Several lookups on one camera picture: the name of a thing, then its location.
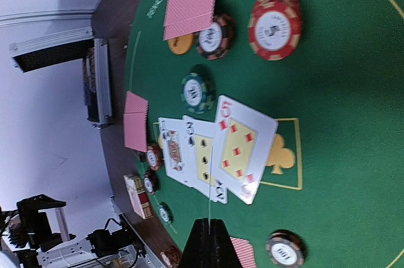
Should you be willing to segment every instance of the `metal frame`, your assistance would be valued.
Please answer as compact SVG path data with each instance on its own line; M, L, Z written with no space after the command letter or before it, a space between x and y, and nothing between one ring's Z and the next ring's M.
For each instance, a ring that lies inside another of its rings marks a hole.
M93 9L72 9L60 11L36 11L0 16L0 27L19 25L24 23L54 21L54 20L90 20Z
M131 229L136 233L138 238L145 245L146 256L144 257L144 260L145 260L146 264L150 268L165 268L165 265L162 263L162 261L154 254L154 252L150 249L150 247L146 244L146 242L142 239L142 237L139 236L139 233L135 230L133 225L128 221L128 219L125 217L125 215L119 209L119 207L115 203L114 197L111 197L111 202L112 202L112 206L114 207L114 211L116 212L116 214L122 215L122 217L125 219L126 223L131 227Z
M66 30L59 33L51 33L40 38L35 38L18 43L12 43L9 46L11 58L24 55L37 50L48 49L59 45L90 40L93 38L93 30L90 26L77 28L75 30Z
M108 43L94 39L95 87L101 129L112 122L112 102L109 84Z
M38 252L37 259L39 265L43 268L95 267L99 263L95 261L95 254L91 252L91 249L91 243L83 239L66 247L49 250L48 252ZM111 255L97 260L105 264L118 257L119 255Z

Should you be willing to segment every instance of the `stack of poker chips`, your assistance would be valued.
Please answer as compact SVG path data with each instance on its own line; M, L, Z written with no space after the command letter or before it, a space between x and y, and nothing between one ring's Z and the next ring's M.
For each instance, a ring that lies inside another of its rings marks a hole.
M158 205L158 215L166 225L171 224L174 221L174 216L172 215L170 207L164 202L161 202Z
M297 47L302 32L298 0L257 0L248 24L253 51L267 61L288 57Z
M160 252L162 260L168 268L176 268L181 259L180 252L175 247L169 247Z
M276 230L266 242L272 262L280 267L299 268L307 258L304 241L288 230Z
M213 108L215 86L206 74L189 73L182 79L181 87L181 100L189 112L203 114Z
M149 143L147 145L146 159L150 169L155 172L160 169L160 167L163 165L163 155L158 144Z
M149 169L143 175L143 186L150 195L154 195L160 188L157 174Z
M208 60L221 59L229 52L234 36L234 20L225 13L218 13L209 28L195 33L196 50Z

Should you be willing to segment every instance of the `face card illustration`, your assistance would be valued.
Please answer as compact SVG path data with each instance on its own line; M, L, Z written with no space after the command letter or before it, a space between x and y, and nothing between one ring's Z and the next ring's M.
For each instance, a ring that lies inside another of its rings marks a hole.
M189 181L190 170L182 145L185 142L184 121L158 118L160 138L163 146L165 172L168 177L192 187Z
M252 204L278 122L223 95L215 121L212 176L246 204Z
M192 170L191 183L213 202L227 203L227 189L223 183L210 175L213 140L217 132L215 123L195 120L183 116L187 133L189 167Z

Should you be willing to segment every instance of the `playing card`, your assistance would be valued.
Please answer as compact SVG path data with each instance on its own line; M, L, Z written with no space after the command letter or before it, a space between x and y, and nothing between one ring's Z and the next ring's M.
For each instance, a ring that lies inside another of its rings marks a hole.
M215 121L212 176L246 204L252 204L278 122L223 95Z
M164 40L207 29L215 0L167 0Z
M125 147L146 152L148 101L128 91L124 114Z
M192 186L213 202L227 203L227 189L221 181L211 177L213 140L217 132L215 123L182 117L186 128L186 154L191 170Z
M247 240L232 238L234 250L240 260L242 268L257 268L254 257L254 247Z
M192 187L189 182L190 169L183 145L186 142L184 121L158 118L160 137L163 144L165 172L168 177Z

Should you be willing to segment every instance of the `poker table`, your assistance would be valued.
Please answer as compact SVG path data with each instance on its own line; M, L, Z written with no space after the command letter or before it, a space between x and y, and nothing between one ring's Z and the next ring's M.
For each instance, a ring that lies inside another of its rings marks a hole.
M163 41L167 0L142 0L128 45L126 89L146 98L148 140L159 117L213 121L215 108L189 113L181 80L209 70L227 95L278 120L280 148L295 158L267 166L251 205L229 192L208 199L157 172L150 197L171 209L165 229L183 250L195 219L224 220L229 234L254 246L258 267L274 267L265 243L277 229L297 233L309 252L304 267L404 267L404 0L299 0L303 31L295 52L265 61L251 49L247 26L255 0L217 0L236 37L223 58L194 47L174 55ZM140 174L147 164L136 161Z

